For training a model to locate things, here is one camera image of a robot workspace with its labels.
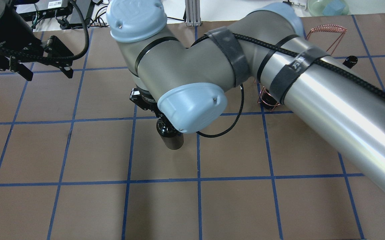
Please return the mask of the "dark wine bottle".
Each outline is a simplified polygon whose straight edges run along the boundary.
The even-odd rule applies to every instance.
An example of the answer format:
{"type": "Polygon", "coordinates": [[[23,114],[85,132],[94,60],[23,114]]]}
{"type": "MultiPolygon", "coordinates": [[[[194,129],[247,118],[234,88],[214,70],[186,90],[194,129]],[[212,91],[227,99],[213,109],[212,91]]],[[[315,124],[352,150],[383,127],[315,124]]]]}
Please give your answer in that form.
{"type": "Polygon", "coordinates": [[[183,134],[179,132],[164,116],[160,116],[157,120],[156,130],[166,147],[169,149],[177,150],[183,146],[183,134]]]}

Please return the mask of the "dark wine bottle front basket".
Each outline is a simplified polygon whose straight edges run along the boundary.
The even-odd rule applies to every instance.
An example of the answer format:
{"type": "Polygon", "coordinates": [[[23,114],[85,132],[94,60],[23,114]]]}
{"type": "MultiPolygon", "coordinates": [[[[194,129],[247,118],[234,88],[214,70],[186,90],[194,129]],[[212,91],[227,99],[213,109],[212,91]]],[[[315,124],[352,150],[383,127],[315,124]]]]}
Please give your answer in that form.
{"type": "Polygon", "coordinates": [[[274,109],[278,105],[281,105],[279,102],[277,102],[274,97],[272,97],[271,94],[269,94],[269,91],[266,89],[265,86],[263,86],[261,89],[260,99],[264,107],[270,111],[272,111],[272,109],[274,109]]]}

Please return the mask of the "blue sponge block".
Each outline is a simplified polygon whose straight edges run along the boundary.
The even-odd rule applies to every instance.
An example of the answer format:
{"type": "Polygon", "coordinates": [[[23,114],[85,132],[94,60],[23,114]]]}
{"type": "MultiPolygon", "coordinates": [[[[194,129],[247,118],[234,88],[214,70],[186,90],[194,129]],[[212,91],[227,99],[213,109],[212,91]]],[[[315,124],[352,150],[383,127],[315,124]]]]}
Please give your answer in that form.
{"type": "Polygon", "coordinates": [[[342,12],[346,8],[346,4],[341,0],[331,0],[324,7],[322,15],[324,16],[338,16],[342,15],[342,12]]]}

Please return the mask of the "green glass plate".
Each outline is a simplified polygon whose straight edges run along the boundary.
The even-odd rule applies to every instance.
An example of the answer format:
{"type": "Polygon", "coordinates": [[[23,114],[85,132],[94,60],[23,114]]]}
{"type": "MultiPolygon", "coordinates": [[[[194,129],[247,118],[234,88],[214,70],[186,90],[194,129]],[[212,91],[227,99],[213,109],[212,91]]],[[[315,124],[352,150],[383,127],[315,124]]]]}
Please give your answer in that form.
{"type": "Polygon", "coordinates": [[[340,16],[349,13],[344,0],[308,0],[307,10],[312,16],[340,16]]]}

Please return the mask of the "dark wine bottle rear basket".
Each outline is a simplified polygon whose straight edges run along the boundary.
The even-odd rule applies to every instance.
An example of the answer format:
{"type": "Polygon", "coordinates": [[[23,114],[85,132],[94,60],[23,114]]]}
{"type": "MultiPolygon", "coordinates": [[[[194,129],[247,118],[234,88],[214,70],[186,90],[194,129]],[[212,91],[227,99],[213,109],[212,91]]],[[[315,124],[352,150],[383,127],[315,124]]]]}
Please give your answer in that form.
{"type": "Polygon", "coordinates": [[[349,69],[352,69],[358,63],[357,56],[348,56],[344,59],[343,65],[349,69]]]}

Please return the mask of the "dark wine bottle basket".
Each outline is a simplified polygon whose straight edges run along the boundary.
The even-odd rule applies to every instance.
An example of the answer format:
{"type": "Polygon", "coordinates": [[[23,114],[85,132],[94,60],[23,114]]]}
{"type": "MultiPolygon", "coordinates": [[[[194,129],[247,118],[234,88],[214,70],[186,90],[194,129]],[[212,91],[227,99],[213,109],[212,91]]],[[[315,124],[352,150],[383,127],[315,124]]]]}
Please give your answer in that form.
{"type": "Polygon", "coordinates": [[[279,102],[277,102],[274,97],[272,97],[271,94],[269,94],[269,91],[266,89],[265,86],[263,86],[261,89],[260,99],[264,107],[270,111],[272,111],[272,109],[274,109],[278,105],[281,105],[279,102]]]}
{"type": "Polygon", "coordinates": [[[352,69],[358,63],[357,56],[348,56],[344,59],[343,65],[349,69],[352,69]]]}

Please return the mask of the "aluminium frame post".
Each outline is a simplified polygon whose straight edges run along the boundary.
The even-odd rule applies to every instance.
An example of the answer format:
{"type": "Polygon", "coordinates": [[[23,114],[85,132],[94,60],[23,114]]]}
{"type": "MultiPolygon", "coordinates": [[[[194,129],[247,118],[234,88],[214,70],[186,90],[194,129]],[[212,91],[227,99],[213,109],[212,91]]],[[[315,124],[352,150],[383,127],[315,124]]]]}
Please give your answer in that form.
{"type": "Polygon", "coordinates": [[[186,26],[201,26],[200,0],[185,0],[186,26]]]}

